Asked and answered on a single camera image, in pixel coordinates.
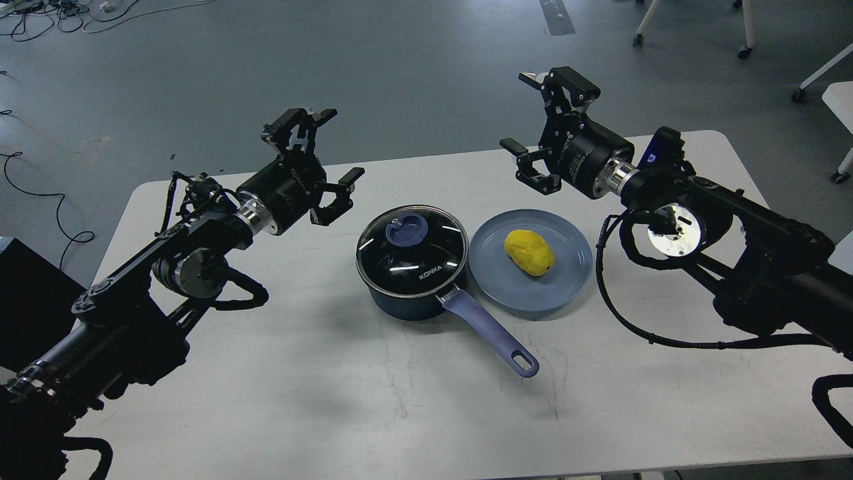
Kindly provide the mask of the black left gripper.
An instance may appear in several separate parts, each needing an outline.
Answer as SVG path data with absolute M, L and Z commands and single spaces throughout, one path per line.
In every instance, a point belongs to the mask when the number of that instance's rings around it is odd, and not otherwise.
M 264 125 L 260 137 L 275 150 L 275 160 L 237 188 L 237 215 L 254 235 L 265 231 L 280 236 L 308 211 L 312 224 L 329 227 L 353 208 L 351 195 L 365 168 L 353 167 L 337 183 L 328 183 L 316 155 L 317 131 L 336 115 L 333 107 L 319 112 L 293 107 Z M 335 199 L 320 206 L 324 193 L 335 194 Z

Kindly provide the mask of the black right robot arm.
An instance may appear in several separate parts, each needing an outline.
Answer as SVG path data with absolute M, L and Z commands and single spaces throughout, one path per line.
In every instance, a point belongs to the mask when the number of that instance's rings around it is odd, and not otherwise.
M 537 147 L 515 139 L 515 177 L 541 195 L 570 185 L 589 199 L 613 194 L 624 207 L 601 225 L 594 276 L 610 313 L 649 344 L 677 349 L 829 347 L 851 359 L 851 275 L 832 265 L 836 246 L 822 231 L 779 215 L 698 175 L 679 131 L 659 127 L 638 162 L 633 143 L 589 118 L 600 89 L 572 67 L 522 72 L 542 97 L 546 119 Z M 683 271 L 712 295 L 738 341 L 681 341 L 632 324 L 616 310 L 604 277 L 607 243 L 618 233 L 630 261 L 655 271 Z

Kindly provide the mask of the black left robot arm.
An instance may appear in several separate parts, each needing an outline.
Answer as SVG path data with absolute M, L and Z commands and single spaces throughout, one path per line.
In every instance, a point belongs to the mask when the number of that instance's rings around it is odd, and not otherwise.
M 91 474 L 109 474 L 104 439 L 71 437 L 90 410 L 129 385 L 155 385 L 184 364 L 187 337 L 210 309 L 261 307 L 269 293 L 231 267 L 259 232 L 280 236 L 304 215 L 330 225 L 351 207 L 355 167 L 329 183 L 316 156 L 316 134 L 335 109 L 289 109 L 262 140 L 277 156 L 231 191 L 213 177 L 173 173 L 186 185 L 179 220 L 88 289 L 15 238 L 2 239 L 2 478 L 58 479 L 67 452 L 92 450 Z

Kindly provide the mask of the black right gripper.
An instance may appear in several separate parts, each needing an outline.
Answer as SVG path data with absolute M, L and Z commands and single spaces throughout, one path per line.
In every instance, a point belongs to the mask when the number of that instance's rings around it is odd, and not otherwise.
M 515 179 L 541 195 L 559 192 L 563 181 L 590 199 L 605 195 L 606 165 L 633 160 L 634 145 L 588 118 L 587 109 L 600 98 L 600 88 L 568 66 L 539 74 L 521 72 L 518 79 L 540 93 L 546 121 L 536 151 L 512 137 L 500 140 L 514 156 Z M 536 169 L 537 161 L 545 162 L 548 174 Z

